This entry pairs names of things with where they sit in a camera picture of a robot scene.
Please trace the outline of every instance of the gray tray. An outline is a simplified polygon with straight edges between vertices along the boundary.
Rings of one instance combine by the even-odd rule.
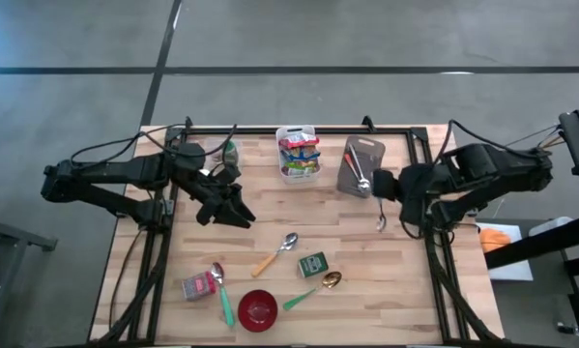
[[[349,150],[349,144],[354,145],[354,148],[356,149],[356,155],[358,156],[358,161],[360,162],[362,172],[364,173],[364,178],[368,179],[372,186],[373,170],[381,167],[382,159],[384,158],[384,153],[386,152],[386,145],[367,137],[350,135],[347,137],[344,152],[349,154],[350,157],[351,151]],[[351,170],[349,164],[347,164],[343,157],[340,159],[340,168],[338,169],[336,189],[361,198],[367,198],[371,195],[370,192],[362,193],[358,190],[358,180],[356,180],[354,172]]]

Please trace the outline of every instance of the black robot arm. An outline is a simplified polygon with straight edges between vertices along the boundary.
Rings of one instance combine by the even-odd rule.
[[[373,173],[373,194],[403,204],[401,221],[450,229],[473,209],[513,191],[538,191],[551,181],[550,153],[499,150],[471,144],[446,152],[436,164],[402,169],[398,180],[382,169]],[[465,193],[456,200],[440,200],[449,193]]]
[[[139,189],[158,190],[169,182],[177,185],[203,205],[196,218],[203,225],[214,223],[250,227],[255,216],[244,204],[242,187],[234,181],[241,174],[226,164],[216,175],[200,171],[205,153],[200,145],[182,143],[172,151],[136,157],[123,162],[77,162],[62,160],[44,170],[42,196],[50,202],[80,200],[105,208],[113,215],[128,215],[141,227],[158,224],[164,213],[162,202],[137,201],[94,184],[131,184]]]

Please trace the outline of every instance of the utensil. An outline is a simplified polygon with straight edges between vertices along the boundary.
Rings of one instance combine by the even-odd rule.
[[[379,220],[377,220],[377,230],[381,233],[382,231],[384,231],[384,229],[386,229],[386,223],[388,222],[388,220],[384,215],[384,205],[382,202],[383,199],[377,198],[377,200],[379,201]]]
[[[354,157],[356,167],[360,172],[360,179],[358,180],[358,189],[362,193],[370,192],[370,182],[368,181],[368,179],[364,178],[364,173],[362,173],[362,168],[360,167],[360,162],[358,161],[358,155],[356,155],[356,149],[354,148],[353,144],[349,144],[349,150],[351,151],[351,155]]]
[[[229,303],[229,297],[227,296],[227,291],[224,289],[222,284],[222,278],[224,277],[224,270],[218,262],[212,264],[212,269],[210,270],[214,279],[220,285],[220,300],[222,301],[222,309],[224,310],[224,317],[227,321],[227,325],[232,327],[235,324],[233,319],[233,312],[231,311],[231,303]]]
[[[294,305],[297,305],[301,300],[307,298],[308,295],[314,293],[315,291],[321,289],[324,286],[327,287],[328,289],[334,288],[342,278],[343,275],[340,272],[330,272],[327,275],[325,275],[323,279],[321,279],[321,285],[310,289],[307,293],[300,295],[293,300],[287,301],[285,304],[282,305],[282,307],[285,310],[289,310],[293,308]]]
[[[347,162],[347,164],[349,164],[351,171],[354,172],[354,175],[356,176],[356,180],[358,180],[358,182],[360,182],[360,175],[358,175],[358,172],[356,171],[356,168],[354,167],[354,163],[351,161],[351,156],[349,156],[349,154],[345,153],[344,158],[345,158],[345,161]]]
[[[250,275],[252,277],[258,277],[259,275],[261,275],[263,270],[265,270],[266,267],[270,266],[272,261],[274,261],[282,251],[291,250],[297,242],[298,242],[297,233],[293,232],[286,235],[285,240],[282,242],[282,245],[276,250],[276,252],[268,256],[265,260],[263,260],[263,262],[261,262],[259,266],[257,266],[257,268],[250,273]]]
[[[238,319],[242,326],[252,333],[261,333],[269,329],[277,316],[276,300],[264,290],[250,291],[242,297],[238,305]]]

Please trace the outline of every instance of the gold spoon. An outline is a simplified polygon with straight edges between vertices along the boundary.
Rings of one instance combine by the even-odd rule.
[[[343,275],[340,272],[330,272],[323,279],[321,279],[321,285],[310,289],[307,293],[298,296],[297,298],[287,301],[282,307],[285,310],[289,310],[293,308],[294,305],[297,305],[301,300],[308,297],[308,295],[314,293],[315,291],[321,289],[322,287],[327,287],[328,289],[334,288],[338,282],[343,278]]]

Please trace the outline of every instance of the wooden tabletop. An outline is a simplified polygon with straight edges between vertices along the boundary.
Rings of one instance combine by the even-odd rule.
[[[447,126],[426,126],[431,153],[437,154]],[[145,127],[149,131],[154,127]],[[163,131],[153,133],[158,141]],[[369,135],[386,145],[382,166],[398,176],[409,165],[407,143],[400,135]],[[273,135],[236,135],[239,140],[238,182],[243,199],[257,220],[250,229],[226,225],[199,225],[195,215],[200,204],[180,191],[171,240],[168,267],[159,313],[157,344],[418,344],[441,343],[435,303],[423,241],[408,238],[398,222],[400,205],[385,202],[388,227],[376,230],[375,199],[361,199],[336,190],[346,135],[322,135],[321,174],[316,183],[285,185],[278,174],[278,156]],[[203,141],[192,136],[189,141]],[[452,139],[449,148],[453,148]],[[141,138],[135,156],[158,151]],[[146,199],[147,193],[128,186],[126,195]],[[274,252],[284,236],[297,232],[296,248],[280,254],[258,278],[250,272]],[[101,289],[91,338],[108,330],[108,308],[126,252],[137,234],[136,224],[120,219]],[[143,250],[139,238],[121,282],[114,317],[126,308],[134,293]],[[493,289],[471,226],[458,228],[452,245],[463,295],[489,329],[503,336]],[[323,289],[290,311],[282,304],[319,283],[320,276],[303,279],[298,260],[324,251],[331,271],[341,271],[342,281],[334,289]],[[238,322],[228,328],[223,320],[219,296],[198,302],[184,300],[181,281],[222,264],[226,290],[236,313],[247,292],[263,289],[275,296],[278,318],[264,333],[250,333]],[[451,302],[447,309],[456,333]],[[141,331],[147,328],[149,304],[143,308]]]

